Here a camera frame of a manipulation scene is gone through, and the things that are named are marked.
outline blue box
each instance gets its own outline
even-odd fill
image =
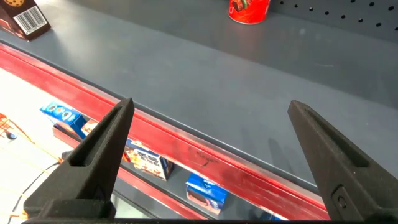
[[[172,162],[152,152],[139,141],[127,139],[124,152],[130,162],[134,164],[135,169],[162,180],[167,180],[174,166]]]
[[[54,124],[60,125],[67,131],[82,139],[86,137],[81,128],[87,121],[79,112],[55,102],[41,107],[40,110],[46,114]]]
[[[228,192],[215,183],[196,174],[191,174],[187,180],[187,197],[207,210],[220,214]]]

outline tin can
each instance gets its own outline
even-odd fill
[[[228,14],[243,24],[258,24],[266,18],[270,0],[230,0]]]

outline product packaging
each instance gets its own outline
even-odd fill
[[[228,196],[225,189],[196,174],[191,174],[186,184],[189,200],[217,215],[220,214]]]
[[[228,15],[242,24],[258,24],[267,15],[270,0],[229,0]]]
[[[73,137],[77,139],[86,137],[81,129],[87,121],[79,112],[55,102],[41,107],[40,110],[49,117],[55,126],[60,126]]]
[[[0,27],[10,34],[32,40],[50,29],[34,0],[0,0]]]
[[[123,159],[133,163],[134,168],[162,180],[167,180],[174,166],[172,162],[152,152],[139,141],[127,139],[124,152]]]

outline small label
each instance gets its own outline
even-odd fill
[[[34,6],[25,12],[14,16],[14,20],[18,23],[26,35],[29,35],[42,26],[47,24],[44,16],[37,6]]]

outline box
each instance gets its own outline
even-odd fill
[[[55,125],[61,126],[74,137],[80,139],[84,139],[86,137],[84,132],[81,130],[86,124],[86,119],[79,112],[55,102],[41,107],[40,110],[46,114]]]
[[[50,29],[34,0],[0,0],[0,26],[25,40],[32,40]]]
[[[127,154],[127,159],[124,157],[123,159],[133,163],[134,168],[162,180],[167,180],[174,166],[172,162],[152,152],[139,141],[127,139],[124,152]]]
[[[187,180],[187,197],[207,210],[220,214],[228,192],[215,183],[196,174],[191,174]]]
[[[89,119],[85,125],[81,128],[83,133],[87,136],[97,126],[98,122],[93,119]]]

